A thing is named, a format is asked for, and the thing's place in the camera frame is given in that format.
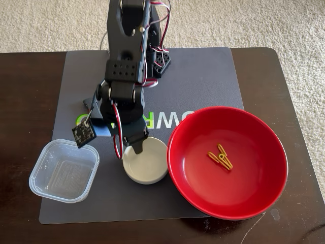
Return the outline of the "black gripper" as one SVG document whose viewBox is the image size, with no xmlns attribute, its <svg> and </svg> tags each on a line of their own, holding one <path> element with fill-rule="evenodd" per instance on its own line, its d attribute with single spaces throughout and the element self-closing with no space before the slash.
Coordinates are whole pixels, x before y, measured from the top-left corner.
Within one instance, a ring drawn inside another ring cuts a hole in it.
<svg viewBox="0 0 325 244">
<path fill-rule="evenodd" d="M 125 146 L 131 146 L 135 154 L 143 152 L 143 142 L 148 138 L 149 131 L 143 118 L 144 107 L 142 103 L 117 104 L 109 100 L 102 100 L 100 112 L 103 118 L 102 137 L 113 137 L 118 135 L 118 121 L 114 109 L 117 108 L 119 121 L 122 128 L 122 139 Z"/>
</svg>

